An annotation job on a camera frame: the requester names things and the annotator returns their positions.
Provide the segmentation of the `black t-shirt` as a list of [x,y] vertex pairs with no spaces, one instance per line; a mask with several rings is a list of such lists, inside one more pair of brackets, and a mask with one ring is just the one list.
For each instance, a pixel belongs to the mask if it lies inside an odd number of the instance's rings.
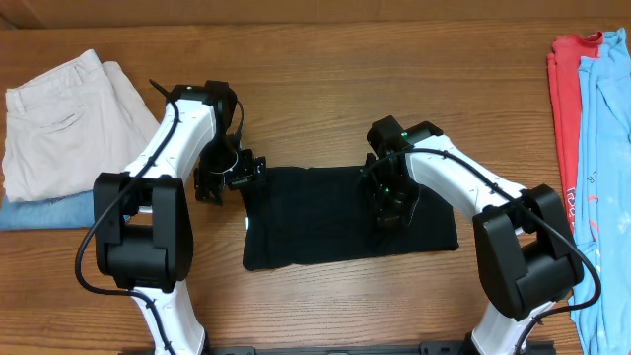
[[458,248],[454,211],[435,192],[420,193],[411,223],[377,226],[357,167],[278,167],[245,187],[243,266],[249,271]]

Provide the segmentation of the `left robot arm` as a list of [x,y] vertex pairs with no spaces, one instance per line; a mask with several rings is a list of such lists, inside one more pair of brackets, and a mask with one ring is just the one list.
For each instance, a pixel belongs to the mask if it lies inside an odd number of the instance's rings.
[[220,205],[224,189],[263,181],[266,162],[228,131],[243,109],[228,83],[160,92],[165,115],[144,151],[122,172],[97,177],[95,223],[84,241],[95,244],[100,273],[113,278],[110,293],[138,305],[154,353],[208,354],[185,282],[194,245],[184,186],[191,179],[196,200]]

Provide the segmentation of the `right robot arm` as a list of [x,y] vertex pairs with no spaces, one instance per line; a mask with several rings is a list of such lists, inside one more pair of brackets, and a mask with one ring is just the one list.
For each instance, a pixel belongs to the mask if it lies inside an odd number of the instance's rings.
[[553,354],[551,341],[529,341],[534,326],[584,277],[559,195],[528,189],[464,155],[433,123],[408,129],[393,116],[374,122],[373,148],[361,172],[372,191],[376,224],[411,224],[420,193],[437,193],[472,222],[479,280],[489,300],[462,340],[427,341],[422,354]]

